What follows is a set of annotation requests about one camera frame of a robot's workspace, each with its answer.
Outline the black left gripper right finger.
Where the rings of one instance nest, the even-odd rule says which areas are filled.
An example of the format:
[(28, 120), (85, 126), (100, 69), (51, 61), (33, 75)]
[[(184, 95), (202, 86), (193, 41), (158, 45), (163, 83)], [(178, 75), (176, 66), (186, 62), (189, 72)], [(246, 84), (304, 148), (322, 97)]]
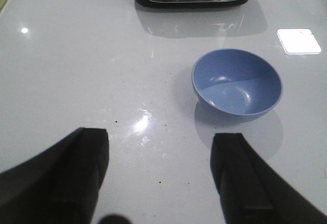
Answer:
[(215, 134), (211, 171), (226, 223), (326, 223), (241, 133)]

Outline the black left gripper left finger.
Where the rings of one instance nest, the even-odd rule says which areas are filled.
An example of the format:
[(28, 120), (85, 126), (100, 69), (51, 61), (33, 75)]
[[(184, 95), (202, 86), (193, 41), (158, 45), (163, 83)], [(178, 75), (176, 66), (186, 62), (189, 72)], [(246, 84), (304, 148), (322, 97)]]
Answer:
[(1, 173), (1, 223), (91, 223), (108, 163), (107, 131), (76, 129)]

